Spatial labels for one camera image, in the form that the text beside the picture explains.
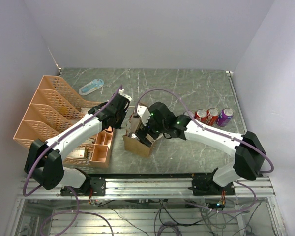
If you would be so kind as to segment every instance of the gray marble surface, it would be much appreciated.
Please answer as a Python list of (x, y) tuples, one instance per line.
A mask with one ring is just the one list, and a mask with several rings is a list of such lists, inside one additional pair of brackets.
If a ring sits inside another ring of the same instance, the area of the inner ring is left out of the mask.
[[(104, 102), (123, 84), (125, 93), (132, 96), (134, 106), (139, 96), (150, 88), (171, 89), (182, 98), (187, 107), (195, 111), (216, 107), (232, 108), (235, 112), (227, 126), (221, 128), (244, 133), (234, 95), (225, 71), (189, 69), (110, 69), (110, 68), (63, 68), (61, 75), (78, 91), (93, 79), (103, 79), (104, 87), (84, 96), (88, 101)], [(142, 102), (151, 105), (165, 103), (176, 115), (184, 112), (180, 103), (170, 94), (154, 91)], [(123, 126), (130, 116), (128, 112)], [(89, 168), (88, 173), (193, 173), (211, 172), (231, 161), (227, 154), (194, 141), (161, 138), (155, 144), (150, 158), (142, 158), (124, 150), (122, 136), (125, 130), (117, 130), (109, 168)]]

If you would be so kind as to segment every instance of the wire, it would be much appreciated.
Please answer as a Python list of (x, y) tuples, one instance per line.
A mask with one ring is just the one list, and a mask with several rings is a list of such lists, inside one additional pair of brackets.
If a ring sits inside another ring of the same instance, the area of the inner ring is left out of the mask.
[(105, 203), (105, 204), (102, 204), (102, 203), (100, 203), (99, 205), (101, 206), (101, 207), (103, 207), (104, 205), (107, 205), (108, 203), (111, 203), (111, 202), (113, 202), (114, 200), (110, 200), (109, 202), (107, 202), (107, 203)]
[(76, 210), (64, 210), (64, 211), (61, 211), (61, 212), (58, 212), (58, 213), (55, 213), (55, 214), (52, 214), (51, 216), (49, 216), (47, 219), (44, 220), (44, 222), (42, 223), (41, 227), (40, 227), (40, 235), (41, 236), (45, 236), (44, 233), (43, 233), (43, 228), (45, 227), (45, 225), (48, 223), (49, 220), (51, 220), (54, 216), (56, 215), (60, 215), (60, 214), (67, 214), (67, 213), (74, 213), (75, 212), (75, 215), (72, 219), (72, 221), (70, 222), (70, 224), (64, 229), (62, 230), (60, 233), (54, 235), (54, 236), (60, 236), (62, 235), (64, 232), (66, 232), (70, 227), (71, 225), (74, 223), (74, 221), (77, 219), (78, 217), (78, 214), (88, 214), (88, 215), (95, 215), (95, 216), (98, 216), (100, 218), (102, 218), (103, 220), (106, 221), (106, 223), (108, 224), (111, 232), (112, 232), (112, 236), (114, 236), (114, 232), (113, 232), (113, 228), (112, 226), (110, 225), (110, 223), (108, 222), (108, 220), (106, 220), (103, 216), (99, 215), (99, 214), (96, 214), (96, 213), (91, 213), (91, 212), (85, 212), (85, 211), (80, 211), (80, 203), (79, 203), (79, 199), (78, 199), (78, 195), (77, 193), (73, 190), (72, 187), (70, 186), (67, 186), (68, 189), (70, 189), (70, 191), (73, 193), (74, 197), (75, 197), (75, 200), (77, 202), (77, 209)]
[(104, 207), (104, 208), (108, 208), (108, 209), (114, 211), (114, 212), (115, 212), (115, 213), (116, 213), (121, 219), (125, 220), (125, 221), (128, 222), (130, 225), (132, 225), (134, 228), (136, 228), (136, 229), (142, 231), (142, 232), (145, 233), (147, 236), (149, 236), (149, 234), (148, 234), (146, 231), (141, 230), (139, 227), (137, 227), (137, 226), (135, 226), (134, 224), (132, 224), (129, 220), (127, 220), (127, 219), (123, 218), (122, 216), (120, 216), (120, 215), (118, 214), (118, 212), (115, 211), (114, 209), (111, 209), (110, 207), (108, 207), (108, 206), (104, 206), (104, 205), (100, 205), (100, 206), (98, 206), (98, 207)]
[(163, 225), (166, 225), (166, 223), (163, 223), (162, 220), (161, 220), (162, 209), (164, 209), (164, 210), (167, 212), (168, 216), (172, 219), (172, 221), (174, 221), (174, 222), (176, 223), (177, 226), (189, 227), (189, 226), (193, 226), (193, 225), (201, 225), (201, 224), (198, 224), (198, 223), (203, 221), (203, 219), (201, 219), (201, 220), (198, 220), (198, 221), (196, 221), (195, 223), (192, 223), (192, 224), (182, 224), (182, 223), (179, 223), (179, 222), (177, 222), (177, 221), (176, 221), (176, 220), (175, 220), (175, 219), (169, 214), (169, 212), (167, 211), (167, 209), (166, 209), (166, 207), (163, 205), (163, 203), (160, 203), (160, 204), (161, 204), (161, 209), (160, 209), (160, 212), (159, 212), (159, 220), (160, 220), (160, 222), (161, 222)]
[(118, 94), (119, 90), (122, 89), (122, 85), (119, 86), (118, 90), (113, 94), (112, 98), (100, 109), (98, 110), (94, 115), (92, 115), (91, 117), (89, 117), (88, 119), (86, 119), (84, 121), (84, 123), (80, 123), (79, 125), (73, 127), (72, 129), (68, 130), (66, 133), (64, 133), (60, 138), (58, 138), (57, 141), (55, 141), (54, 143), (52, 143), (49, 147), (47, 147), (41, 154), (40, 156), (36, 159), (36, 161), (34, 162), (33, 166), (31, 167), (28, 176), (26, 177), (24, 186), (23, 186), (23, 195), (25, 197), (28, 197), (29, 195), (31, 195), (33, 192), (35, 192), (38, 188), (41, 187), (41, 185), (35, 187), (33, 190), (31, 190), (29, 193), (26, 192), (27, 186), (29, 184), (30, 178), (36, 168), (36, 166), (38, 165), (38, 163), (40, 162), (40, 160), (46, 155), (47, 152), (49, 152), (57, 143), (59, 143), (60, 141), (62, 141), (65, 137), (67, 137), (69, 134), (71, 134), (72, 132), (74, 132), (75, 130), (77, 130), (78, 128), (80, 128), (81, 126), (87, 124), (88, 122), (90, 122), (94, 117), (96, 117), (100, 112), (102, 112), (106, 107), (109, 106), (109, 104), (113, 101), (113, 99), (116, 97), (116, 95)]
[(138, 101), (137, 101), (137, 103), (136, 103), (135, 110), (134, 110), (134, 111), (135, 111), (135, 114), (137, 114), (137, 109), (138, 109), (138, 105), (139, 105), (139, 103), (140, 103), (140, 100), (141, 100), (141, 99), (142, 99), (147, 93), (152, 92), (152, 91), (158, 91), (158, 90), (168, 92), (168, 93), (170, 93), (172, 96), (174, 96), (175, 98), (177, 98), (177, 100), (182, 104), (182, 106), (184, 107), (184, 109), (187, 111), (187, 114), (189, 115), (189, 117), (191, 118), (191, 120), (192, 120), (193, 122), (195, 122), (195, 124), (196, 124), (198, 127), (200, 127), (201, 129), (207, 130), (207, 131), (209, 131), (209, 132), (211, 132), (211, 133), (218, 134), (218, 135), (221, 135), (221, 136), (223, 136), (223, 137), (226, 137), (226, 138), (229, 138), (229, 139), (232, 139), (232, 140), (236, 140), (236, 141), (238, 141), (238, 142), (244, 144), (245, 146), (251, 148), (252, 150), (254, 150), (255, 152), (257, 152), (258, 154), (260, 154), (260, 155), (261, 155), (265, 160), (267, 160), (267, 162), (270, 164), (270, 170), (267, 170), (267, 171), (260, 171), (260, 173), (271, 173), (271, 172), (273, 172), (273, 170), (274, 170), (274, 165), (273, 165), (272, 161), (271, 161), (271, 160), (270, 160), (270, 159), (269, 159), (269, 158), (268, 158), (268, 157), (267, 157), (262, 151), (260, 151), (260, 150), (257, 149), (256, 147), (252, 146), (251, 144), (249, 144), (249, 143), (247, 143), (247, 142), (245, 142), (245, 141), (243, 141), (243, 140), (240, 140), (240, 139), (238, 139), (238, 138), (232, 137), (232, 136), (230, 136), (230, 135), (227, 135), (227, 134), (221, 133), (221, 132), (219, 132), (219, 131), (216, 131), (216, 130), (213, 130), (213, 129), (210, 129), (210, 128), (207, 128), (207, 127), (203, 127), (203, 126), (200, 124), (200, 122), (196, 121), (196, 120), (195, 120), (195, 119), (194, 119), (194, 118), (188, 113), (188, 108), (187, 108), (187, 106), (184, 104), (184, 102), (182, 101), (182, 99), (181, 99), (180, 97), (178, 97), (175, 93), (169, 91), (168, 89), (165, 89), (165, 88), (151, 88), (151, 89), (145, 91), (145, 92), (140, 96), (140, 98), (138, 99)]
[(249, 220), (248, 220), (246, 226), (245, 226), (244, 228), (238, 230), (238, 231), (237, 231), (236, 233), (234, 233), (232, 236), (234, 236), (235, 234), (237, 234), (237, 233), (240, 232), (241, 230), (244, 230), (244, 231), (246, 230), (247, 226), (249, 225), (249, 223), (250, 223), (252, 217), (254, 216), (256, 210), (260, 207), (261, 203), (262, 203), (262, 202), (259, 202), (259, 204), (256, 206), (255, 210), (252, 212), (252, 214), (251, 214), (251, 216), (250, 216), (250, 218), (249, 218)]
[(160, 208), (160, 209), (158, 210), (158, 212), (156, 213), (155, 218), (154, 218), (154, 225), (153, 225), (153, 228), (154, 228), (154, 234), (155, 234), (155, 236), (161, 236), (162, 232), (163, 232), (164, 229), (166, 229), (166, 228), (171, 228), (171, 229), (173, 229), (173, 230), (175, 231), (175, 233), (176, 233), (176, 236), (182, 236), (182, 233), (181, 233), (181, 231), (179, 230), (177, 224), (175, 224), (175, 223), (173, 223), (173, 222), (165, 222), (166, 225), (162, 224), (162, 225), (159, 227), (158, 232), (157, 232), (157, 234), (156, 234), (156, 219), (157, 219), (157, 215), (160, 214), (161, 209), (162, 209), (162, 208)]

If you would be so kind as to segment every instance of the white backdrop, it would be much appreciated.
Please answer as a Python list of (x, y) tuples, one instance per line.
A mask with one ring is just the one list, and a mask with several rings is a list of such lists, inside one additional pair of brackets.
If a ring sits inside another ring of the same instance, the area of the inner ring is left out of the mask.
[(274, 0), (25, 0), (60, 67), (233, 71)]
[(274, 162), (271, 180), (295, 236), (295, 0), (275, 1), (234, 76), (246, 124)]
[(44, 74), (56, 74), (22, 0), (0, 0), (0, 236), (4, 235), (28, 152), (13, 135)]

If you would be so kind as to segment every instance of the soda can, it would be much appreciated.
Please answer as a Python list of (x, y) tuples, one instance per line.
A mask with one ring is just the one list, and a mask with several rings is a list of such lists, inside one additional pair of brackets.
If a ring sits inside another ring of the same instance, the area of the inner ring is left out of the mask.
[(195, 112), (195, 119), (200, 122), (205, 122), (207, 118), (207, 112), (204, 109), (199, 109)]
[(184, 112), (183, 114), (186, 115), (186, 116), (189, 116), (190, 115), (190, 116), (194, 117), (193, 116), (194, 115), (193, 114), (193, 111)]
[(206, 120), (205, 120), (204, 124), (212, 126), (214, 124), (214, 122), (216, 122), (216, 120), (218, 118), (218, 114), (219, 114), (218, 109), (216, 109), (216, 108), (208, 109), (208, 111), (206, 112)]
[(216, 124), (224, 127), (232, 119), (234, 112), (231, 108), (224, 108), (216, 120)]

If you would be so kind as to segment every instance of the purple cable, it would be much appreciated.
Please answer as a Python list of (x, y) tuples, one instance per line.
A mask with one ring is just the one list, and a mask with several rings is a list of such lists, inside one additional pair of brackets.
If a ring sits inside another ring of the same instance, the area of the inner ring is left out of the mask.
[(90, 120), (92, 120), (95, 116), (97, 116), (101, 111), (103, 111), (106, 107), (109, 106), (109, 104), (112, 102), (112, 100), (116, 97), (116, 95), (118, 94), (119, 90), (122, 89), (122, 85), (119, 86), (118, 90), (114, 93), (114, 95), (112, 96), (112, 98), (98, 111), (96, 112), (93, 116), (91, 116), (90, 118), (88, 118), (84, 123), (81, 123), (79, 125), (77, 125), (76, 127), (74, 127), (73, 129), (67, 131), (66, 133), (64, 133), (57, 141), (55, 141), (53, 144), (51, 144), (48, 148), (46, 148), (41, 154), (40, 156), (36, 159), (36, 161), (34, 162), (33, 166), (31, 167), (28, 176), (26, 177), (24, 186), (23, 186), (23, 195), (25, 197), (28, 197), (29, 195), (31, 195), (33, 192), (35, 192), (38, 188), (41, 187), (41, 185), (35, 187), (33, 190), (31, 190), (29, 193), (26, 192), (26, 189), (28, 187), (31, 175), (33, 174), (36, 166), (38, 165), (39, 161), (45, 156), (45, 154), (52, 149), (58, 142), (60, 142), (61, 140), (63, 140), (66, 136), (68, 136), (69, 134), (71, 134), (72, 132), (74, 132), (75, 130), (77, 130), (78, 128), (80, 128), (81, 126), (87, 124)]
[(99, 214), (96, 214), (96, 213), (80, 211), (80, 204), (79, 204), (79, 199), (78, 199), (78, 195), (77, 195), (77, 193), (73, 190), (72, 187), (67, 186), (67, 188), (71, 190), (71, 192), (73, 193), (73, 195), (74, 195), (74, 197), (75, 197), (75, 199), (76, 199), (76, 201), (77, 201), (77, 209), (76, 209), (76, 210), (64, 210), (64, 211), (61, 211), (61, 212), (58, 212), (58, 213), (55, 213), (55, 214), (49, 216), (47, 219), (44, 220), (44, 222), (42, 223), (42, 225), (41, 225), (41, 227), (40, 227), (40, 235), (41, 235), (41, 236), (45, 236), (44, 233), (43, 233), (43, 228), (44, 228), (45, 225), (48, 223), (48, 221), (51, 220), (54, 216), (56, 216), (56, 215), (60, 215), (60, 214), (68, 214), (68, 213), (73, 213), (73, 212), (75, 212), (75, 215), (74, 215), (73, 220), (71, 221), (71, 223), (70, 223), (70, 224), (69, 224), (64, 230), (62, 230), (60, 233), (58, 233), (58, 234), (56, 234), (56, 235), (54, 235), (54, 236), (60, 236), (60, 235), (62, 235), (64, 232), (66, 232), (66, 231), (71, 227), (71, 225), (74, 223), (74, 221), (77, 219), (78, 214), (89, 214), (89, 215), (95, 215), (95, 216), (98, 216), (98, 217), (102, 218), (103, 220), (106, 221), (106, 223), (108, 224), (108, 226), (109, 226), (109, 228), (110, 228), (110, 230), (111, 230), (111, 232), (112, 232), (112, 236), (114, 236), (113, 228), (112, 228), (112, 226), (109, 224), (108, 220), (105, 219), (103, 216), (101, 216), (101, 215), (99, 215)]
[[(152, 92), (152, 91), (158, 91), (158, 90), (168, 92), (168, 93), (170, 93), (172, 96), (174, 96), (175, 98), (177, 98), (177, 100), (182, 104), (182, 106), (184, 107), (184, 109), (187, 111), (187, 113), (188, 113), (189, 117), (191, 118), (191, 120), (192, 120), (193, 122), (195, 122), (195, 124), (196, 124), (197, 126), (199, 126), (201, 129), (203, 129), (203, 126), (202, 126), (199, 122), (197, 122), (197, 121), (196, 121), (196, 120), (195, 120), (195, 119), (189, 114), (189, 112), (188, 112), (189, 110), (188, 110), (187, 106), (184, 104), (184, 102), (181, 100), (181, 98), (178, 97), (178, 96), (177, 96), (176, 94), (174, 94), (173, 92), (171, 92), (171, 91), (169, 91), (168, 89), (165, 89), (165, 88), (151, 88), (151, 89), (145, 91), (145, 92), (140, 96), (139, 100), (138, 100), (137, 103), (136, 103), (135, 110), (134, 110), (135, 114), (137, 113), (138, 105), (139, 105), (141, 99), (142, 99), (147, 93)], [(218, 132), (218, 131), (212, 130), (212, 129), (210, 129), (210, 128), (204, 128), (204, 130), (207, 130), (207, 131), (212, 132), (212, 133), (214, 133), (214, 134), (218, 134), (218, 135), (224, 136), (224, 137), (226, 137), (226, 138), (232, 139), (232, 137), (231, 137), (230, 135), (223, 134), (223, 133), (221, 133), (221, 132)], [(274, 165), (273, 165), (272, 161), (271, 161), (271, 160), (270, 160), (270, 159), (269, 159), (269, 158), (268, 158), (268, 157), (267, 157), (262, 151), (260, 151), (260, 150), (257, 149), (256, 147), (252, 146), (251, 144), (249, 144), (249, 143), (247, 143), (247, 142), (245, 142), (245, 141), (243, 141), (243, 140), (240, 140), (240, 139), (235, 138), (235, 137), (233, 137), (233, 139), (236, 140), (236, 141), (238, 141), (238, 142), (240, 142), (240, 143), (242, 143), (242, 144), (244, 144), (245, 146), (251, 148), (253, 151), (255, 151), (255, 152), (257, 152), (258, 154), (260, 154), (265, 160), (267, 160), (267, 162), (270, 164), (270, 170), (268, 170), (268, 171), (260, 171), (260, 173), (271, 173), (271, 172), (273, 172), (273, 170), (274, 170)]]

